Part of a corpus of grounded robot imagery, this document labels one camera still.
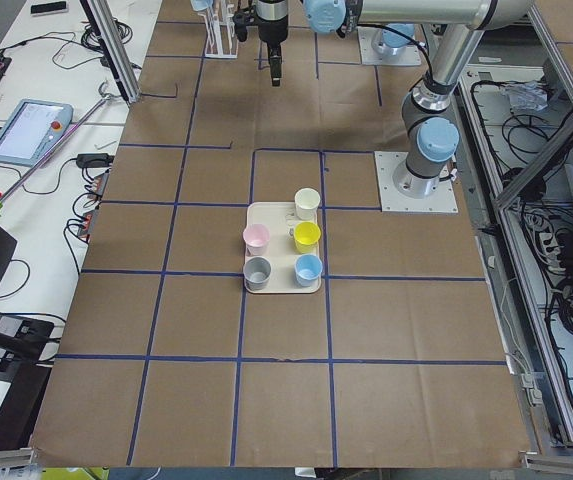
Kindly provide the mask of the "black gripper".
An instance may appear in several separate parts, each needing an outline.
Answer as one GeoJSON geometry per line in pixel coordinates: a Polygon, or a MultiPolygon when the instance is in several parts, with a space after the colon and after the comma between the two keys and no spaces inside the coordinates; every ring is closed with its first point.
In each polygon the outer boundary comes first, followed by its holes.
{"type": "Polygon", "coordinates": [[[279,87],[282,79],[280,43],[287,39],[287,1],[258,0],[255,4],[256,25],[260,39],[270,46],[271,85],[279,87]]]}

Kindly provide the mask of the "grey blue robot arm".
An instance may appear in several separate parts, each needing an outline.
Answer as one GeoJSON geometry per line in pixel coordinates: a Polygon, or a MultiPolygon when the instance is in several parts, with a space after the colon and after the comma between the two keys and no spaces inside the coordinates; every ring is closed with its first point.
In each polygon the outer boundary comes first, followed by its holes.
{"type": "Polygon", "coordinates": [[[428,69],[403,101],[402,118],[410,140],[404,162],[393,174],[400,193],[416,199],[432,195],[440,172],[459,144],[447,119],[450,96],[483,34],[512,24],[531,1],[305,1],[308,26],[320,34],[348,35],[359,26],[391,23],[445,24],[446,33],[428,69]]]}

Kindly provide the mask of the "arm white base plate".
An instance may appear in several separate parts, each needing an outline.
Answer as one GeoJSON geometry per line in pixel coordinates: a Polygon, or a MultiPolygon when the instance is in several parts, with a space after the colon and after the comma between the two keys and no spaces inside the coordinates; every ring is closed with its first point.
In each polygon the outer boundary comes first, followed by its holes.
{"type": "Polygon", "coordinates": [[[386,29],[359,27],[361,63],[371,66],[420,66],[425,62],[417,45],[386,29]]]}
{"type": "Polygon", "coordinates": [[[419,178],[407,169],[406,156],[406,152],[374,152],[381,210],[402,214],[457,214],[453,181],[447,167],[433,179],[419,178]]]}

